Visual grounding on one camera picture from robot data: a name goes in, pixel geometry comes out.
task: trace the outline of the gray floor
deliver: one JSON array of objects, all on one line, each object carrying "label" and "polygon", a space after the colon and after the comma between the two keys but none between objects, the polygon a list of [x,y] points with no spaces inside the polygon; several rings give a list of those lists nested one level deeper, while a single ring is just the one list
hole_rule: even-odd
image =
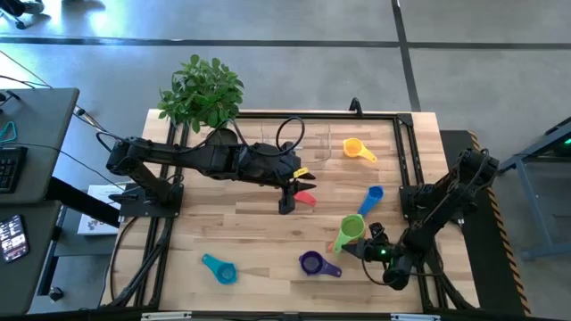
[{"label": "gray floor", "polygon": [[[10,37],[129,37],[145,39],[396,41],[390,0],[160,0],[44,1],[49,16],[30,18],[25,31],[0,20]],[[409,41],[470,43],[569,42],[571,2],[401,0]],[[16,45],[0,49],[53,86],[80,88],[79,104],[110,131],[141,132],[158,88],[191,54],[218,57],[246,84],[243,108],[344,110],[358,96],[369,111],[410,111],[398,48],[232,46]],[[475,131],[501,160],[570,116],[570,50],[410,50],[422,111],[434,111],[443,129]],[[28,77],[0,60],[9,75]],[[104,171],[106,154],[94,132],[73,120],[64,150]],[[61,158],[56,175],[79,188],[103,180]],[[502,214],[516,251],[538,242],[517,176],[496,179]],[[555,235],[569,235],[557,218]],[[55,284],[69,296],[33,311],[93,307],[105,263],[62,262]],[[523,262],[518,267],[531,310],[538,317],[571,318],[571,255]],[[89,266],[77,279],[90,290],[72,293],[65,272]]]}]

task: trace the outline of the green measuring cup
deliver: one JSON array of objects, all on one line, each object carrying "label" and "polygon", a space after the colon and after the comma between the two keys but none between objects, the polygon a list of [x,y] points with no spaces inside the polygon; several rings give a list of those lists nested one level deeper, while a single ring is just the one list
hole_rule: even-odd
[{"label": "green measuring cup", "polygon": [[333,246],[334,253],[340,253],[342,246],[365,235],[365,221],[361,214],[351,214],[341,221],[341,228]]}]

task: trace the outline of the purple measuring cup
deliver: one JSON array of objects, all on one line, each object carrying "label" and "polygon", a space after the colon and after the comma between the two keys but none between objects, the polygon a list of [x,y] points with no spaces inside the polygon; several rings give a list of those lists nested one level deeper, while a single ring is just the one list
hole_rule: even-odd
[{"label": "purple measuring cup", "polygon": [[302,265],[302,270],[308,276],[314,276],[318,274],[327,274],[330,276],[341,277],[342,271],[339,267],[327,262],[321,254],[315,251],[306,251],[300,257],[300,264]]}]

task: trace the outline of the keyboard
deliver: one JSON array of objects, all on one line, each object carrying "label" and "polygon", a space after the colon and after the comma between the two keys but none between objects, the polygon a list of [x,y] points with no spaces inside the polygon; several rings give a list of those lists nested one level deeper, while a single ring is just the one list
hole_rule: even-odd
[{"label": "keyboard", "polygon": [[26,161],[26,147],[0,147],[0,193],[14,193]]}]

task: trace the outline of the paper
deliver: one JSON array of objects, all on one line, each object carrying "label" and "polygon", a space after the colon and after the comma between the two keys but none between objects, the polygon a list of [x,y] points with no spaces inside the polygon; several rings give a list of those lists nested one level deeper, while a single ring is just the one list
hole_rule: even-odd
[{"label": "paper", "polygon": [[[101,202],[111,203],[109,195],[122,193],[123,191],[115,185],[90,185],[87,194],[95,197]],[[115,209],[120,209],[117,202],[109,204]],[[109,226],[88,215],[81,214],[79,221],[78,235],[116,235],[117,227]]]}]

